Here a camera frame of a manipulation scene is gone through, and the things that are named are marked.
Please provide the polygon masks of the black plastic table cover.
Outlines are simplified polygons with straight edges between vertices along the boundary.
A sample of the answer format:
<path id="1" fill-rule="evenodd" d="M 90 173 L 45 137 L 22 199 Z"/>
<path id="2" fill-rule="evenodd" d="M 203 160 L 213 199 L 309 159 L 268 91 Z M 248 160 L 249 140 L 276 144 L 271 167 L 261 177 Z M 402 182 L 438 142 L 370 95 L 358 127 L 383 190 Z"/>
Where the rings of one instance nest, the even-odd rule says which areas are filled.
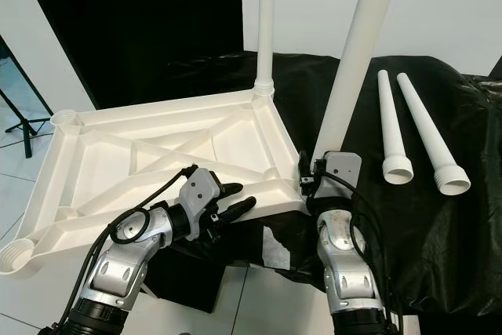
<path id="1" fill-rule="evenodd" d="M 274 56 L 274 105 L 297 152 L 311 152 L 340 60 L 333 56 Z M 256 55 L 215 56 L 194 66 L 202 95 L 251 89 Z M 466 171 L 471 188 L 461 195 L 438 191 L 433 167 L 404 97 L 394 90 L 399 130 L 415 177 L 388 184 L 377 72 L 406 73 L 431 119 Z M 406 313 L 502 316 L 502 82 L 480 82 L 433 56 L 377 56 L 370 61 L 342 150 L 362 157 L 357 188 L 376 206 L 391 292 Z M 263 266 L 262 231 L 272 230 L 290 252 L 284 278 L 323 289 L 315 250 L 315 220 L 301 212 L 238 221 L 215 245 L 176 244 L 200 262 Z"/>

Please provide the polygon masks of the black tripod stand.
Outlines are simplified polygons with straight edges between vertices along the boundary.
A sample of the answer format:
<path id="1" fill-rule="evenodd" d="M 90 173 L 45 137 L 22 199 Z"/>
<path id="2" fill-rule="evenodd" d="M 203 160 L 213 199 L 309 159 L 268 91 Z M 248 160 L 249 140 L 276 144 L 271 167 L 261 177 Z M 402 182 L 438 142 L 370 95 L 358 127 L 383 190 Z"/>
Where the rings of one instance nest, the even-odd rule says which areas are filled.
<path id="1" fill-rule="evenodd" d="M 21 111 L 15 106 L 15 104 L 8 98 L 6 94 L 2 90 L 0 90 L 0 97 L 4 100 L 4 102 L 8 105 L 11 112 L 16 116 L 18 123 L 10 126 L 5 130 L 5 132 L 10 133 L 15 129 L 20 129 L 22 132 L 22 144 L 24 148 L 24 153 L 26 158 L 33 157 L 33 149 L 31 141 L 33 138 L 38 137 L 41 126 L 44 123 L 47 123 L 50 118 L 37 118 L 37 119 L 29 119 L 26 118 Z"/>

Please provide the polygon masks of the black door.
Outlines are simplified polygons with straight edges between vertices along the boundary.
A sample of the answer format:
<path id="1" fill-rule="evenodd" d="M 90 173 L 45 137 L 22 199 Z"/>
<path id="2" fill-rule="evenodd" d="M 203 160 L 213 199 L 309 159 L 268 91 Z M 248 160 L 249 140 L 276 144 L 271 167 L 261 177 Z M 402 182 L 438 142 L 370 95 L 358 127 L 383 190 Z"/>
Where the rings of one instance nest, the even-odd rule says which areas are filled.
<path id="1" fill-rule="evenodd" d="M 37 0 L 99 109 L 203 94 L 194 66 L 243 49 L 242 0 Z"/>

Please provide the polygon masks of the glass panel black frame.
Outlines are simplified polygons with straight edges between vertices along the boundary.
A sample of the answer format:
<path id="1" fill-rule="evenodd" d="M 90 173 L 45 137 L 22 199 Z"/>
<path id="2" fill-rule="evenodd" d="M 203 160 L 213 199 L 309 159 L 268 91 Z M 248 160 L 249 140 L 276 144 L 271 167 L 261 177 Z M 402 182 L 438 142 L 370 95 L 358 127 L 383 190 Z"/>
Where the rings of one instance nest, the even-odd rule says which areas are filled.
<path id="1" fill-rule="evenodd" d="M 17 110 L 27 119 L 48 118 L 53 113 L 42 99 L 39 91 L 36 90 L 35 84 L 32 83 L 26 74 L 22 73 L 20 62 L 13 55 L 10 48 L 1 38 L 0 47 L 0 87 L 3 93 L 16 106 Z M 21 131 L 4 132 L 3 122 L 13 122 L 14 125 L 20 121 L 8 104 L 1 104 L 1 139 L 15 140 L 22 139 Z M 43 122 L 40 125 L 33 125 L 39 134 L 51 134 L 54 132 L 53 124 Z"/>

